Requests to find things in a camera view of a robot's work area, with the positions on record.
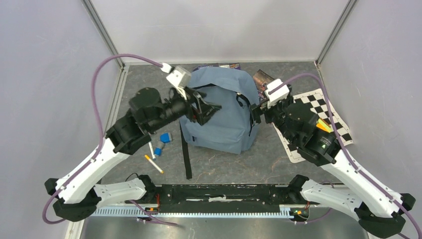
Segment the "white wall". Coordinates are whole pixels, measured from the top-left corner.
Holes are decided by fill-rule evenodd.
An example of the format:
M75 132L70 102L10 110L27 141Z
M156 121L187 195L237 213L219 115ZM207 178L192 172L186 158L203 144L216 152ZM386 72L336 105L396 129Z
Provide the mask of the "white wall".
M41 219L44 181L65 175L97 145L90 78L109 52L79 0L0 6L0 238L63 238L67 223ZM99 78L103 119L117 74L111 62Z
M359 1L322 63L333 105L376 177L417 199L422 224L422 2ZM407 220L405 234L417 238Z
M195 63L315 60L347 0L92 2L119 53Z

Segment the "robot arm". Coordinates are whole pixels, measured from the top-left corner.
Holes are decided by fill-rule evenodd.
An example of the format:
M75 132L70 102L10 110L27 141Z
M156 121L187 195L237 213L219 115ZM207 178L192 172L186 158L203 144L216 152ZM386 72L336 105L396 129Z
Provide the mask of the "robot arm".
M260 116L264 115L266 123L273 123L289 144L298 148L298 153L305 160L334 175L355 194L345 194L301 175L298 175L291 185L296 187L303 199L329 206L351 216L375 236L387 238L399 233L405 223L401 216L403 212L358 171L361 170L387 190L407 210L412 209L414 197L390 189L352 157L358 167L355 170L341 150L335 134L330 128L321 126L319 116L310 111L305 104L293 103L290 85L269 94L281 84L280 79L268 84L265 93L269 100L259 106L251 106L254 120L259 123Z
M60 179L50 178L45 182L50 195L61 189L57 195L58 200L53 205L57 216L76 222L105 205L153 197L153 190L148 189L152 185L148 177L110 185L97 182L112 168L150 142L150 133L181 116L203 125L221 109L221 106L205 102L203 97L206 94L186 87L190 76L191 74L181 67L173 69L167 76L167 80L174 86L171 89L173 96L164 102L155 88L139 90L135 97L130 99L130 109L126 115L107 130L104 145L96 159L92 159L92 156L97 149L66 176ZM88 161L91 163L87 168L66 187L62 186Z

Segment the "backpack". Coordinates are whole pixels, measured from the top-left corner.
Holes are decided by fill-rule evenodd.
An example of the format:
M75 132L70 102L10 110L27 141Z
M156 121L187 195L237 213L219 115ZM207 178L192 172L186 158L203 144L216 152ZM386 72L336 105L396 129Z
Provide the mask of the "backpack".
M248 150L258 132L249 110L251 104L259 104L252 77L241 70L208 67L194 71L188 87L206 93L206 102L222 108L203 126L181 117L182 143L184 139L191 145L236 154ZM187 145L185 148L186 163Z

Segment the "white marker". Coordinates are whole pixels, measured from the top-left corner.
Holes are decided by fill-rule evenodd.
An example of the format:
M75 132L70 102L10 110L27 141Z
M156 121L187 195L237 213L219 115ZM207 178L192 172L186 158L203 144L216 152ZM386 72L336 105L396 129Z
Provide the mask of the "white marker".
M152 148L152 143L151 143L151 141L149 141L149 142L148 142L148 145L149 145L149 150L151 151L152 160L154 160L154 161L155 161L156 157L155 157L155 154L154 154L154 149Z
M152 164L152 166L154 166L160 173L164 173L164 171L158 167L158 165L156 163L154 163L154 161L151 160L151 158L149 158L148 155L145 155L145 158Z

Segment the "checkerboard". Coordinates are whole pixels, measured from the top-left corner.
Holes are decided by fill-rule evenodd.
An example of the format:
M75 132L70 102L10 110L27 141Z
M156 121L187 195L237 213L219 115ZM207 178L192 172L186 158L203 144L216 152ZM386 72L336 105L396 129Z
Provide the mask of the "checkerboard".
M331 122L328 117L328 109L327 105L324 100L324 95L322 94L321 89L317 89L314 91L309 91L303 94L298 94L293 96L294 102L302 101L305 105L308 105L311 108L311 111L318 114L321 119L331 125ZM334 124L337 128L338 133L340 134L341 140L343 141L344 145L349 145L353 143L352 137L350 136L350 129L346 125L346 123L340 118L340 116L335 111L334 107L330 103L330 107L333 114ZM296 147L290 145L287 140L281 135L280 131L274 127L280 137L281 143L284 146L284 149L289 156L289 159L292 163L299 163L305 161L298 153Z

